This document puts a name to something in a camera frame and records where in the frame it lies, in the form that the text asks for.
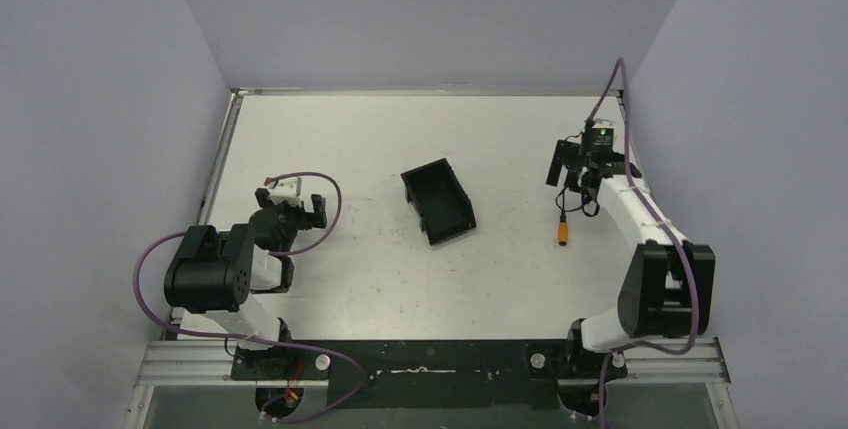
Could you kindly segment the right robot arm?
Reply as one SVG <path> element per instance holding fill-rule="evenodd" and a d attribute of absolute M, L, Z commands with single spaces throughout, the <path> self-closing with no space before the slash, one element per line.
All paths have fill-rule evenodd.
<path fill-rule="evenodd" d="M 608 120 L 588 119 L 576 136 L 557 142 L 547 184 L 559 186 L 558 242 L 568 242 L 567 193 L 579 196 L 575 211 L 586 217 L 606 212 L 633 254 L 614 306 L 575 321 L 563 350 L 574 376 L 595 375 L 616 349 L 653 346 L 654 337 L 682 338 L 684 351 L 709 324 L 716 257 L 695 244 L 659 209 L 627 152 L 614 149 Z"/>

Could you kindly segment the orange handled screwdriver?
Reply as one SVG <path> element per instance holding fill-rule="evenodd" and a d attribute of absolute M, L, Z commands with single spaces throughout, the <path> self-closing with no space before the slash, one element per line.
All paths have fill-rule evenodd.
<path fill-rule="evenodd" d="M 567 222 L 567 214 L 561 212 L 557 226 L 557 243 L 560 247 L 565 247 L 569 242 L 569 227 Z"/>

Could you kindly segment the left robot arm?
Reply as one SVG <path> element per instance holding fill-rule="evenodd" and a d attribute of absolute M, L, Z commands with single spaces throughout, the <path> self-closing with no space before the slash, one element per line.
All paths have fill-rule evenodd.
<path fill-rule="evenodd" d="M 286 345 L 287 324 L 257 297 L 289 291 L 295 266 L 287 253 L 300 232 L 326 228 L 326 199 L 313 194 L 305 203 L 299 189 L 267 188 L 255 197 L 259 208 L 245 223 L 224 232 L 212 225 L 186 231 L 166 271 L 164 295 L 172 306 L 245 337 L 236 344 L 234 377 L 294 378 L 303 354 Z"/>

